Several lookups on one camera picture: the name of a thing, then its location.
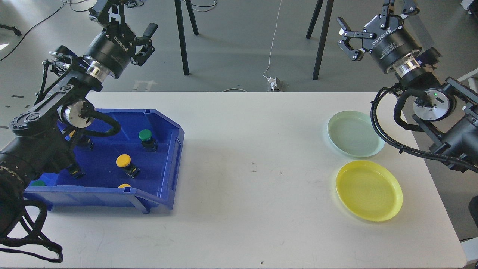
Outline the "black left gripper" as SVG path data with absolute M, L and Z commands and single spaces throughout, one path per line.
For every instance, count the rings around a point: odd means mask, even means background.
M 107 26 L 97 35 L 84 54 L 88 62 L 96 61 L 109 70 L 110 76 L 118 79 L 129 63 L 142 66 L 155 51 L 151 37 L 158 29 L 156 23 L 149 23 L 142 36 L 137 37 L 125 24 L 125 0 L 97 0 L 89 8 L 89 19 L 101 26 Z

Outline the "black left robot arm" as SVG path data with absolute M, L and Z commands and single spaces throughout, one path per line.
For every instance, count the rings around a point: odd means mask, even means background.
M 26 254 L 52 263 L 63 261 L 61 245 L 42 232 L 46 204 L 25 199 L 24 191 L 45 173 L 68 170 L 75 178 L 82 176 L 74 153 L 82 136 L 120 132 L 120 123 L 96 111 L 86 95 L 100 92 L 106 77 L 118 79 L 129 63 L 142 66 L 155 51 L 151 37 L 157 24 L 150 23 L 142 36 L 136 36 L 126 23 L 126 3 L 98 0 L 89 9 L 89 19 L 101 25 L 101 33 L 82 56 L 65 46 L 52 51 L 53 60 L 43 63 L 43 82 L 34 105 L 10 122 L 15 137 L 1 150 L 2 252 L 22 254 L 19 247 L 40 245 L 57 257 Z

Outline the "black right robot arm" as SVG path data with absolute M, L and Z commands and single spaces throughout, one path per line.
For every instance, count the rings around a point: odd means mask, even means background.
M 394 7 L 393 0 L 384 1 L 380 14 L 360 32 L 352 31 L 342 17 L 336 19 L 338 46 L 351 60 L 360 61 L 369 53 L 381 72 L 393 72 L 398 80 L 392 87 L 383 87 L 372 101 L 374 131 L 400 153 L 439 161 L 450 170 L 477 172 L 477 93 L 451 77 L 440 83 L 434 74 L 440 53 L 434 47 L 423 51 L 404 25 L 407 17 L 420 12 L 416 3 L 405 0 L 400 14 L 395 14 Z M 398 97 L 393 110 L 396 124 L 424 132 L 432 140 L 429 151 L 399 143 L 382 129 L 377 110 L 387 93 Z

